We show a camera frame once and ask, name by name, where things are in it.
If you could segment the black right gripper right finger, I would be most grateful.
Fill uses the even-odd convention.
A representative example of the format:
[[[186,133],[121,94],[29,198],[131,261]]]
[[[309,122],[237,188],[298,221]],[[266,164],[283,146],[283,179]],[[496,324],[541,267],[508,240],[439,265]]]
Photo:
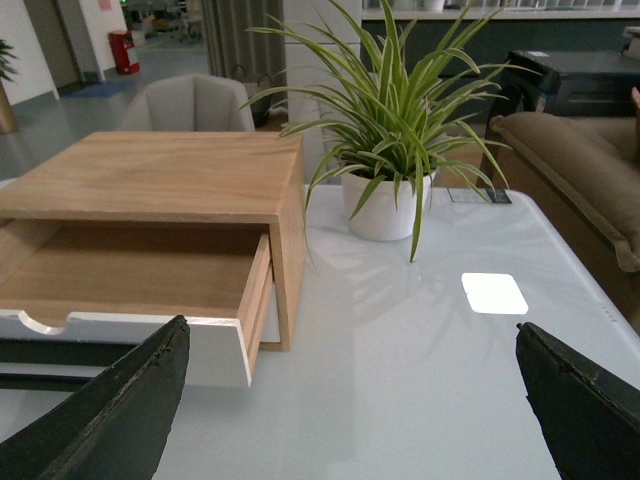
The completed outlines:
[[[639,390],[531,323],[518,325],[516,358],[563,479],[639,477]]]

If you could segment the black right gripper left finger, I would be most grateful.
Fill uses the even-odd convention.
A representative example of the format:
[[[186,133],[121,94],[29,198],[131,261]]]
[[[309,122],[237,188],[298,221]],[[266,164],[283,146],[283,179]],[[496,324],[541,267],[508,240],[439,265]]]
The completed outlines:
[[[1,444],[4,479],[150,479],[185,386],[190,328],[176,316]]]

